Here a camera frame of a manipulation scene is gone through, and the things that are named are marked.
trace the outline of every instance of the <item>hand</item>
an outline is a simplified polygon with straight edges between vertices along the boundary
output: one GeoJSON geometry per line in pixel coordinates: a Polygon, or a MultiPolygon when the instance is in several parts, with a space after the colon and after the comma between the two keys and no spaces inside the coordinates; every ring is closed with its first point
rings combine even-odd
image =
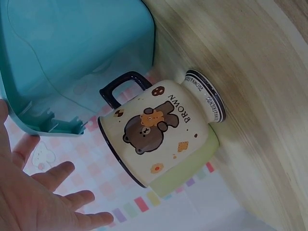
{"type": "Polygon", "coordinates": [[[71,162],[33,176],[22,171],[39,137],[25,135],[11,152],[4,126],[7,116],[6,103],[0,100],[0,230],[87,231],[112,223],[113,216],[107,212],[75,212],[94,200],[92,192],[64,197],[53,193],[74,171],[71,162]]]}

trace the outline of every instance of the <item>bear ear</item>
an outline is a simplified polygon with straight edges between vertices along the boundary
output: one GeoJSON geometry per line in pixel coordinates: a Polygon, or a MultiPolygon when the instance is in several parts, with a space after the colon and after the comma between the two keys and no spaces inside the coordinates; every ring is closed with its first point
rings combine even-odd
{"type": "Polygon", "coordinates": [[[168,130],[168,125],[164,122],[164,121],[161,121],[157,124],[157,127],[159,130],[161,130],[162,132],[165,132],[168,130]]]}
{"type": "Polygon", "coordinates": [[[144,109],[143,113],[145,113],[146,115],[150,115],[153,114],[154,110],[151,107],[148,107],[146,109],[144,109]]]}
{"type": "Polygon", "coordinates": [[[129,143],[129,137],[126,134],[124,134],[124,136],[123,136],[123,141],[125,143],[129,143]]]}
{"type": "Polygon", "coordinates": [[[142,155],[142,154],[144,154],[144,151],[141,150],[141,149],[139,149],[139,148],[136,148],[136,153],[137,153],[138,155],[142,155]]]}

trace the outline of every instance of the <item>mug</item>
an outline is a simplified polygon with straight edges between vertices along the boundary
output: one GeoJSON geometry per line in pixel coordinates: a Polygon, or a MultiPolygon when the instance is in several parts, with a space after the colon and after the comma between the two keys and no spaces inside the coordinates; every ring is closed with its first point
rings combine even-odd
{"type": "Polygon", "coordinates": [[[144,188],[205,143],[208,123],[226,117],[218,92],[195,70],[189,70],[181,84],[163,80],[153,86],[139,73],[128,72],[100,94],[114,109],[98,119],[103,137],[125,171],[144,188]],[[144,92],[121,105],[112,92],[129,80],[144,92]]]}

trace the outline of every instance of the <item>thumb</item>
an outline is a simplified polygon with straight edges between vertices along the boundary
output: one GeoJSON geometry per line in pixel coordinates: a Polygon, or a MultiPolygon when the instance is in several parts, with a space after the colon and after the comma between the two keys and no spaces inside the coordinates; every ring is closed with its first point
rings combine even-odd
{"type": "Polygon", "coordinates": [[[8,132],[4,122],[8,117],[8,107],[4,100],[0,100],[0,157],[11,159],[11,147],[8,132]]]}

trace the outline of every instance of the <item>mug handle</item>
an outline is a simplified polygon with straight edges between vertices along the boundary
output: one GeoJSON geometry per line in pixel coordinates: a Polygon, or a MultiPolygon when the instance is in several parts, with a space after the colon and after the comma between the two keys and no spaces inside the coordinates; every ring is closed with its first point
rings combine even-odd
{"type": "Polygon", "coordinates": [[[119,108],[121,104],[115,99],[112,92],[122,83],[125,83],[130,80],[134,80],[142,88],[142,90],[147,90],[152,86],[152,84],[138,72],[130,71],[121,75],[120,77],[109,83],[106,87],[100,89],[101,96],[113,109],[119,108]]]}

